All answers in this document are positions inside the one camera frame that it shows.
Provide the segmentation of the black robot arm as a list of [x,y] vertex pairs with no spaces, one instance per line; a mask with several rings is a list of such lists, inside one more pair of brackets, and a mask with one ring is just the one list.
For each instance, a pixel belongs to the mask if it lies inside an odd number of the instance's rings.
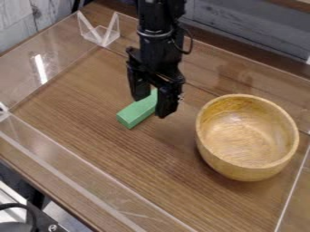
[[167,117],[176,111],[186,77],[179,70],[183,55],[193,51],[194,41],[185,49],[185,35],[193,38],[179,22],[187,0],[135,0],[139,47],[126,48],[127,78],[135,101],[158,89],[155,115]]

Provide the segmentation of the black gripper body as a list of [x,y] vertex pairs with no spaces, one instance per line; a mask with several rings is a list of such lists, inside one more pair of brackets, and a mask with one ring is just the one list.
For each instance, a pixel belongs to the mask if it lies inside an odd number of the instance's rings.
[[126,48],[127,68],[144,73],[150,85],[175,86],[182,89],[186,77],[179,70],[183,50],[185,30],[171,29],[164,33],[138,30],[139,47]]

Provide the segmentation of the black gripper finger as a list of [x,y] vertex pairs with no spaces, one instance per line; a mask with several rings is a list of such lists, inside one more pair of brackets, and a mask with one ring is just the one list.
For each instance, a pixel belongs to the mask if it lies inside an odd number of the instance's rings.
[[144,73],[131,67],[127,68],[127,78],[131,95],[138,102],[150,96],[150,84],[144,78]]
[[159,118],[163,119],[176,111],[180,93],[182,89],[171,85],[162,86],[158,90],[155,115]]

